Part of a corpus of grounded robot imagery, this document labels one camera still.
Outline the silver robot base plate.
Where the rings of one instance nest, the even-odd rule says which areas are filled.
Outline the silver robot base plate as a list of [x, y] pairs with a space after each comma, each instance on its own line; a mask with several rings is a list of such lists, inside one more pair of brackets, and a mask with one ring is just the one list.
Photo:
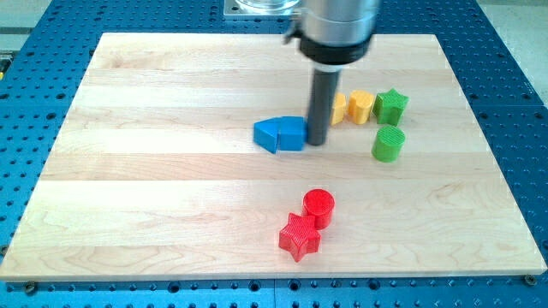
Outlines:
[[224, 0], [223, 14], [231, 17], [289, 15], [300, 0]]

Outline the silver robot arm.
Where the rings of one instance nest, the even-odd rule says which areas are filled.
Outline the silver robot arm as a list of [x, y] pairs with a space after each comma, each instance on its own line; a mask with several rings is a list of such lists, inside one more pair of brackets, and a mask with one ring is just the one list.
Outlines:
[[360, 60], [375, 31], [380, 0], [303, 0], [292, 11], [283, 42], [299, 41], [317, 70], [335, 73]]

